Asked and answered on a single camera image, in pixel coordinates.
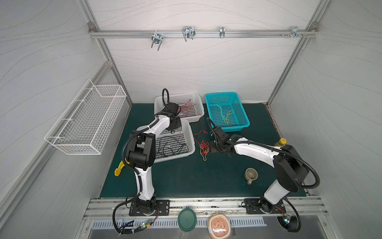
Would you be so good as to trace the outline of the left metal u-bolt clamp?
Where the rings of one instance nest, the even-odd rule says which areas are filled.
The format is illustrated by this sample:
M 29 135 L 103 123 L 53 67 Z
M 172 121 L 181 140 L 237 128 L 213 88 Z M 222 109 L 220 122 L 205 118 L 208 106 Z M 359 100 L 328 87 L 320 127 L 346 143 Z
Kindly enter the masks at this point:
M 151 48 L 153 48 L 154 45 L 157 45 L 157 51 L 159 51 L 161 44 L 163 42 L 162 35 L 159 33 L 154 33 L 152 34 L 151 40 L 152 40 Z

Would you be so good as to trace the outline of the small metal hook clamp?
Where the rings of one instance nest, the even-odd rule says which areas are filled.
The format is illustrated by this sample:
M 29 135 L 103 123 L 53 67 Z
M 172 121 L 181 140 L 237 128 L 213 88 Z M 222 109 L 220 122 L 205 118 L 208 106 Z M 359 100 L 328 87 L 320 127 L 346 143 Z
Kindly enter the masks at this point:
M 225 27 L 220 27 L 220 29 L 219 29 L 219 37 L 221 38 L 221 39 L 223 39 L 223 38 L 225 38 Z

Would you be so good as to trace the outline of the right metal bracket clamp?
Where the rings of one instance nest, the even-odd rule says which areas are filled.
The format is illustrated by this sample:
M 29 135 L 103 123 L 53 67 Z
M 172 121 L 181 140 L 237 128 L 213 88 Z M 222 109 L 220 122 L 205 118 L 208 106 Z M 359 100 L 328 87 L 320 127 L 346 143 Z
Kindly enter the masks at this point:
M 305 33 L 299 33 L 298 28 L 295 27 L 288 34 L 283 34 L 282 33 L 281 37 L 289 38 L 289 39 L 292 39 L 292 38 L 305 38 L 305 37 L 307 37 L 307 35 Z

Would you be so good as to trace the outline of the teal plastic basket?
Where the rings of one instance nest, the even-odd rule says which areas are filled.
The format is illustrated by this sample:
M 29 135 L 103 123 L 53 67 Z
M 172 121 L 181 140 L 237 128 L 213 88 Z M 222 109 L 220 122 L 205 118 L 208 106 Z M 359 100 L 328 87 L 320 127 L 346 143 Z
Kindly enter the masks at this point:
M 210 119 L 224 132 L 239 132 L 250 126 L 237 93 L 210 93 L 205 95 L 205 100 Z

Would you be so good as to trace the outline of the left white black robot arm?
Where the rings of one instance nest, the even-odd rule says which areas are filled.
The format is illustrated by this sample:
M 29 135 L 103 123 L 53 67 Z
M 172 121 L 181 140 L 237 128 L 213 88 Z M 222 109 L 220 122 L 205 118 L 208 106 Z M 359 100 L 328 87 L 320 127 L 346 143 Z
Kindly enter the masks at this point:
M 156 138 L 164 131 L 174 131 L 182 126 L 178 114 L 181 107 L 168 102 L 163 110 L 155 114 L 155 119 L 149 125 L 131 132 L 125 142 L 121 162 L 114 175 L 119 176 L 123 168 L 134 171 L 137 182 L 137 196 L 133 200 L 138 211 L 150 215 L 155 210 L 155 189 L 152 183 L 152 165 L 156 159 Z

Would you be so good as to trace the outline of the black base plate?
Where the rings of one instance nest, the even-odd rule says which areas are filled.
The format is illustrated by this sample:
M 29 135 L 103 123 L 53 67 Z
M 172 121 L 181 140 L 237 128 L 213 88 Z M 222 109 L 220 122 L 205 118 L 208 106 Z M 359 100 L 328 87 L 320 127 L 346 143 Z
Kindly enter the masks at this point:
M 169 200 L 141 200 L 136 199 L 129 206 L 129 216 L 168 216 L 170 211 Z
M 285 206 L 281 199 L 277 204 L 272 204 L 265 198 L 246 198 L 242 205 L 246 214 L 285 214 Z

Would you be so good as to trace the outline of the metal u-bolt clamp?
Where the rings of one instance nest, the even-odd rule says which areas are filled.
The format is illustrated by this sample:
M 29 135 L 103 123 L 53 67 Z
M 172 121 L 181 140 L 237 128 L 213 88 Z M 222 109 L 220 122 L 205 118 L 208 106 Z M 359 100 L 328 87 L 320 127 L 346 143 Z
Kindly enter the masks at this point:
M 187 42 L 188 39 L 193 40 L 196 34 L 195 28 L 193 26 L 186 26 L 182 29 L 182 34 L 183 34 L 185 42 Z
M 163 42 L 162 35 L 159 33 L 154 33 L 152 34 L 151 40 L 152 40 L 151 48 L 153 48 L 154 45 L 157 45 L 157 51 L 159 51 L 161 44 Z

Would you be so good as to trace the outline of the pink lidded food container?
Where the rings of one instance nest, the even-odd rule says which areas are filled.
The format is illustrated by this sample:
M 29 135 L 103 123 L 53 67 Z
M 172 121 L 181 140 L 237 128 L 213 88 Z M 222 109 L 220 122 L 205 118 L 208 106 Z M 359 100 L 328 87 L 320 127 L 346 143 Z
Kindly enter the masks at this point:
M 232 234 L 228 217 L 222 213 L 212 215 L 208 220 L 208 231 L 212 239 L 228 239 Z

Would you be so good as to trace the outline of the green round lid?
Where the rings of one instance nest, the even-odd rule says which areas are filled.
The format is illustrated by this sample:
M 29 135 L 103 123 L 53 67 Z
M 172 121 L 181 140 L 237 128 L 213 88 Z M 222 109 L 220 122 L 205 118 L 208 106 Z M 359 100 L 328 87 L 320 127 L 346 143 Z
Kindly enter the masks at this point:
M 192 231 L 197 224 L 196 213 L 190 209 L 183 209 L 178 215 L 178 226 L 184 232 Z

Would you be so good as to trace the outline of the brown sauce bottle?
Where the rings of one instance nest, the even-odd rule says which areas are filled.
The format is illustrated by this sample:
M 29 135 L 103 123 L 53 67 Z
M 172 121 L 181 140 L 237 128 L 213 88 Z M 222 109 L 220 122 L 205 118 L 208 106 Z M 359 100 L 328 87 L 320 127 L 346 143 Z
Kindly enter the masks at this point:
M 287 140 L 285 138 L 280 138 L 278 142 L 275 143 L 277 147 L 283 147 L 287 144 Z

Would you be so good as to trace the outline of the middle metal u-bolt clamp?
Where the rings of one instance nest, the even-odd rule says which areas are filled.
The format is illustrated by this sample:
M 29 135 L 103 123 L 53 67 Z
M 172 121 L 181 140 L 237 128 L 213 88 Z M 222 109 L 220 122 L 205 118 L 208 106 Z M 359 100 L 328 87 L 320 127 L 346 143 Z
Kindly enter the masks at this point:
M 187 42 L 188 39 L 193 40 L 196 34 L 195 28 L 193 26 L 186 26 L 182 29 L 182 34 L 183 34 L 185 42 Z

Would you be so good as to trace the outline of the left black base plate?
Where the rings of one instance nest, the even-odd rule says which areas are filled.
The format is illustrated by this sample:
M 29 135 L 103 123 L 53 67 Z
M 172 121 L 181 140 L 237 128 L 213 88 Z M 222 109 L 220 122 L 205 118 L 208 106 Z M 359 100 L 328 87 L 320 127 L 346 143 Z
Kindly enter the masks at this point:
M 129 216 L 168 216 L 170 211 L 169 200 L 141 200 L 136 199 L 129 206 Z

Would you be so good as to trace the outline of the beige ceramic mug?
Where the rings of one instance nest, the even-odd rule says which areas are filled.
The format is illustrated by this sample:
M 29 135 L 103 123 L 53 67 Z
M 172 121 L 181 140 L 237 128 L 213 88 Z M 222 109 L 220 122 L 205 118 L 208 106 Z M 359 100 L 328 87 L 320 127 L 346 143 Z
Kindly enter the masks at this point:
M 258 172 L 254 168 L 247 168 L 244 173 L 247 184 L 251 185 L 253 181 L 258 179 Z

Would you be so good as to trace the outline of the white plastic basket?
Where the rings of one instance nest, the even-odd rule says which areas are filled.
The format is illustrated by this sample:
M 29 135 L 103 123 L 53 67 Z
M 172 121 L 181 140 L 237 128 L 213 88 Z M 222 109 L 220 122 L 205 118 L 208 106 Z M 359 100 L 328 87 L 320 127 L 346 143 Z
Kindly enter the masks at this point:
M 168 117 L 160 117 L 149 125 L 139 127 L 141 131 L 148 128 L 144 133 L 155 135 L 154 164 L 178 158 L 188 157 L 195 152 L 195 143 L 192 134 L 192 128 L 187 120 L 181 119 L 182 126 L 174 133 L 167 131 L 169 126 Z
M 166 88 L 154 101 L 154 113 L 163 113 L 171 118 L 197 122 L 204 116 L 204 107 L 198 93 L 169 94 Z

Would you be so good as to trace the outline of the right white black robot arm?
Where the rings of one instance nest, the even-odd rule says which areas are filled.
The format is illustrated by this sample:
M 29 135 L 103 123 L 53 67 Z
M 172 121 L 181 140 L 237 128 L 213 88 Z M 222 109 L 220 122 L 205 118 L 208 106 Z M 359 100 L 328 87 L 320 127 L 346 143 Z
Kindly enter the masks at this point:
M 260 199 L 251 204 L 265 214 L 270 214 L 276 205 L 290 193 L 301 188 L 314 189 L 320 185 L 316 170 L 304 161 L 293 146 L 269 146 L 234 134 L 230 136 L 219 126 L 210 126 L 213 136 L 212 148 L 217 152 L 247 156 L 261 161 L 275 170 L 275 181 Z

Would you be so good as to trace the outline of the aluminium cross rail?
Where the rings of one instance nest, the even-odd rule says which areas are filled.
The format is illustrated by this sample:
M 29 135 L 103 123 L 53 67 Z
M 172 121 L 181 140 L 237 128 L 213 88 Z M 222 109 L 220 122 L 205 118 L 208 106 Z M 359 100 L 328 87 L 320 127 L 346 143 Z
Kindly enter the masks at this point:
M 308 38 L 317 37 L 318 31 L 298 30 L 299 33 L 305 33 Z M 198 38 L 218 38 L 219 29 L 215 30 L 195 30 L 194 39 Z M 225 38 L 283 38 L 281 34 L 288 34 L 291 29 L 284 30 L 229 30 L 225 29 Z M 183 38 L 181 30 L 99 30 L 90 32 L 91 38 L 135 38 L 150 39 L 152 34 L 159 33 L 164 39 L 167 38 Z

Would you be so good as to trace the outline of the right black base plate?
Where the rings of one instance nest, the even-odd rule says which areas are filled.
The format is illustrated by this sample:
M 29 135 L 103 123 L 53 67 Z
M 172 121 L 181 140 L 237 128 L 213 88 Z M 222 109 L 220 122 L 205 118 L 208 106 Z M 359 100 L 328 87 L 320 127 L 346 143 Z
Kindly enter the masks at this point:
M 265 198 L 246 198 L 242 205 L 246 214 L 285 214 L 285 206 L 281 199 L 277 204 L 272 204 Z

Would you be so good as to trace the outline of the red alligator clip lead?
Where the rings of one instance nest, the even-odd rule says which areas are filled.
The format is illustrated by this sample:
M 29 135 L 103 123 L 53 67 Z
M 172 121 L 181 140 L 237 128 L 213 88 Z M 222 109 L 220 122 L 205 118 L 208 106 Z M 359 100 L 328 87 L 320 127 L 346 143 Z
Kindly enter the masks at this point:
M 196 105 L 194 103 L 187 102 L 181 106 L 179 116 L 186 118 L 186 117 L 200 117 L 202 115 L 201 113 L 199 113 L 199 111 L 197 111 Z

